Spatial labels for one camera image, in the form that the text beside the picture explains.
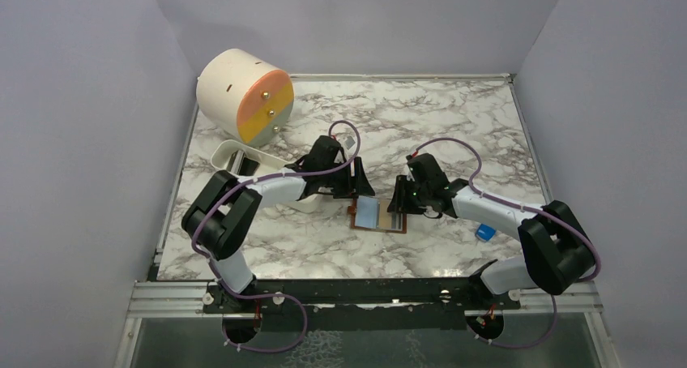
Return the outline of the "black credit card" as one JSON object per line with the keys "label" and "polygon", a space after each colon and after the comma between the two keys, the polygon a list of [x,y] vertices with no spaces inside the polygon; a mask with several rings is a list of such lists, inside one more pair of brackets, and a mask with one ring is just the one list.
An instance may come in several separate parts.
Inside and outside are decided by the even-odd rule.
{"label": "black credit card", "polygon": [[398,213],[390,213],[389,229],[394,231],[403,231],[404,215]]}

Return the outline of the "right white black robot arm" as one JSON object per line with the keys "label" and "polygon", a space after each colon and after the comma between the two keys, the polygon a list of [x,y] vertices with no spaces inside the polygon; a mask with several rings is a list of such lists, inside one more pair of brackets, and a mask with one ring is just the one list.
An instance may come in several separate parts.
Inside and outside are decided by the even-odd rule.
{"label": "right white black robot arm", "polygon": [[395,179],[390,212],[473,220],[520,243],[520,255],[486,263],[470,275],[473,306],[486,309],[516,289],[560,295],[599,271],[598,255],[566,203],[518,203],[487,194],[471,180],[451,181],[428,153],[408,156],[407,166],[408,173]]}

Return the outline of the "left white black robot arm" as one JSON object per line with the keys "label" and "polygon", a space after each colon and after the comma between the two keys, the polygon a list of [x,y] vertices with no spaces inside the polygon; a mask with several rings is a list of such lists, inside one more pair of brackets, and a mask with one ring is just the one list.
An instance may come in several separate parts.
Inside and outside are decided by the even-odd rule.
{"label": "left white black robot arm", "polygon": [[309,153],[274,173],[236,176],[219,170],[208,180],[182,217],[181,227],[222,282],[223,298],[231,309],[242,312],[254,304],[254,274],[241,247],[259,209],[297,202],[321,189],[334,199],[374,196],[362,159],[352,155],[344,160],[344,155],[339,141],[321,135]]}

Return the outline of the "brown leather card holder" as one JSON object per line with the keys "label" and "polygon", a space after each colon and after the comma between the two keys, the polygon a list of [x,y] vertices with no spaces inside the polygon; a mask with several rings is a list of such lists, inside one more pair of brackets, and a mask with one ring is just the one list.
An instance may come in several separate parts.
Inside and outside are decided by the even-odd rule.
{"label": "brown leather card holder", "polygon": [[361,196],[354,199],[348,206],[351,229],[373,231],[379,233],[405,234],[408,230],[407,215],[404,215],[403,231],[389,229],[390,217],[387,211],[389,199],[378,199]]}

